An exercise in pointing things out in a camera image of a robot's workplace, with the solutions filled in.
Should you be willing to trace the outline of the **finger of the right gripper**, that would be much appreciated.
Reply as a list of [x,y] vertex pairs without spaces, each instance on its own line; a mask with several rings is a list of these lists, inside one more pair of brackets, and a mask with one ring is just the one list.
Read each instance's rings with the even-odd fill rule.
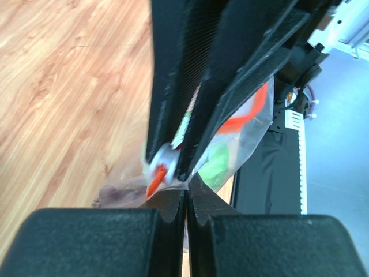
[[231,116],[230,1],[152,1],[153,85],[145,159],[193,106],[177,170],[194,170]]
[[[310,1],[230,1],[231,115],[290,53],[292,38],[311,17]],[[192,170],[177,170],[185,181]]]

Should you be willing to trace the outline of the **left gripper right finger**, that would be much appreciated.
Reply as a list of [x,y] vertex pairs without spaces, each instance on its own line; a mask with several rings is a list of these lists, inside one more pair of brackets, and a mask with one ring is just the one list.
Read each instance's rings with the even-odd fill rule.
[[325,215],[244,215],[199,175],[189,183],[191,276],[366,276],[346,228]]

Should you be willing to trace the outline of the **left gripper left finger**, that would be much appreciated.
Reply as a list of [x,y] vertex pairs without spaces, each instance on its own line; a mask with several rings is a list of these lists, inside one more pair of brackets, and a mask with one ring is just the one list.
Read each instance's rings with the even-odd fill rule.
[[21,225],[2,276],[180,276],[185,193],[133,209],[45,208]]

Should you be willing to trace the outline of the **clear zip bag orange seal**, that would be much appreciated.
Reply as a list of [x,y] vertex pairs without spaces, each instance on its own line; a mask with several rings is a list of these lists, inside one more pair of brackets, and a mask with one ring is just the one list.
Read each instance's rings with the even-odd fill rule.
[[[192,179],[204,164],[207,151],[216,143],[227,143],[230,149],[229,167],[231,177],[251,157],[267,129],[272,124],[272,108],[268,100],[273,100],[274,82],[269,79],[260,89],[247,100],[216,132],[206,147],[201,158],[192,169]],[[181,146],[189,125],[191,112],[196,98],[188,105],[186,113],[179,125],[176,135],[169,143],[156,152],[151,163],[144,160],[144,149],[133,151],[133,160],[115,166],[109,173],[101,189],[108,185],[146,186],[145,202],[161,190],[187,189],[189,180],[180,181],[175,176]]]

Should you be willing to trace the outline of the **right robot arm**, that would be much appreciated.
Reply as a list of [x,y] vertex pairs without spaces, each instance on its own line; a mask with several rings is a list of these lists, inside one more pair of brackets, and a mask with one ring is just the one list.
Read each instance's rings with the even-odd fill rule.
[[354,46],[367,1],[152,1],[153,85],[145,159],[193,112],[174,175],[186,180],[220,126],[272,76],[280,94],[337,43]]

